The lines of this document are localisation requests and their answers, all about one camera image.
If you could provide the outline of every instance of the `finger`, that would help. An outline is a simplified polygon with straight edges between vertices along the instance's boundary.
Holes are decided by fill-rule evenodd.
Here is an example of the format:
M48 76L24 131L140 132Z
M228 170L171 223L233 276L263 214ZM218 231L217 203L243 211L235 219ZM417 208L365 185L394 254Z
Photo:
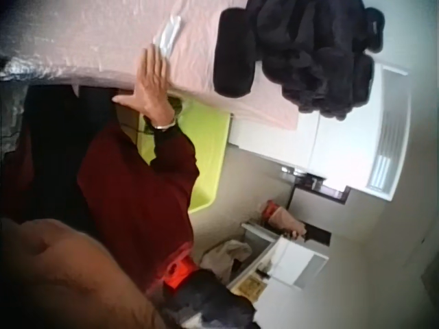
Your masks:
M129 106L132 103L132 95L117 95L111 99L122 106Z
M146 55L146 73L145 76L154 73L154 46L150 45Z
M160 77L162 72L162 56L160 48L154 47L154 75Z
M169 87L169 64L166 58L163 58L162 63L161 86L165 89L168 89Z
M137 79L139 81L143 80L146 76L146 61L147 61L147 49L142 49L142 54L140 56L140 63L137 67Z

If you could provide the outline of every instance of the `plastic sheet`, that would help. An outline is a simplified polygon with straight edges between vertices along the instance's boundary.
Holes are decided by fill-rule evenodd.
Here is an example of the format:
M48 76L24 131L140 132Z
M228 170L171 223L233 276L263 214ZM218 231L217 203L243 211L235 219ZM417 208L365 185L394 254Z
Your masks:
M15 0L0 21L0 82L85 84L132 88L141 49L180 17L169 57L179 95L287 129L295 129L297 106L257 67L252 92L227 99L213 89L213 60L220 14L247 0Z
M0 84L0 154L1 160L6 153L14 151L21 131L23 105L27 85L18 82Z

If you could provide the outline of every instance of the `dark red jacket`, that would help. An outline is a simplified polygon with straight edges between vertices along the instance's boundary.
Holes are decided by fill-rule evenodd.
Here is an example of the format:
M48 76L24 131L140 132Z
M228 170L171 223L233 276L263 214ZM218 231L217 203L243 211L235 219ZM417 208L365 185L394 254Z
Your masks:
M31 144L23 131L3 168L1 209L16 220L33 178ZM180 130L155 152L149 166L121 128L110 123L93 139L78 174L102 242L144 292L191 251L187 211L199 175L195 149Z

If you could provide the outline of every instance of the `white wall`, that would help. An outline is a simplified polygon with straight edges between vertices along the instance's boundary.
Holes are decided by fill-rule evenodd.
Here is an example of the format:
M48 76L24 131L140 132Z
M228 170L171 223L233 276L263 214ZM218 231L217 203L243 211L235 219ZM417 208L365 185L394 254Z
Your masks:
M430 328L434 312L420 281L437 252L438 81L435 0L365 0L385 13L384 49L377 58L408 69L412 122L401 179L366 242L370 328Z
M262 329L366 329L368 287L361 246L333 236L329 262L303 291L270 281L256 303Z

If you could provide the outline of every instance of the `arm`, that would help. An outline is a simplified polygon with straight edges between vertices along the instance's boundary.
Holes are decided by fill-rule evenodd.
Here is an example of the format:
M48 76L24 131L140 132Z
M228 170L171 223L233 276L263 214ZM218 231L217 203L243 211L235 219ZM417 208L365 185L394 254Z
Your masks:
M156 159L151 167L174 189L179 203L186 205L187 211L199 171L193 144L176 125L175 111L167 100L168 88L167 61L151 46L143 52L133 94L116 96L113 101L145 117L154 131L156 143Z
M193 185L199 176L195 148L189 138L175 125L166 131L154 130L156 158L151 168L176 190L186 210L191 201Z

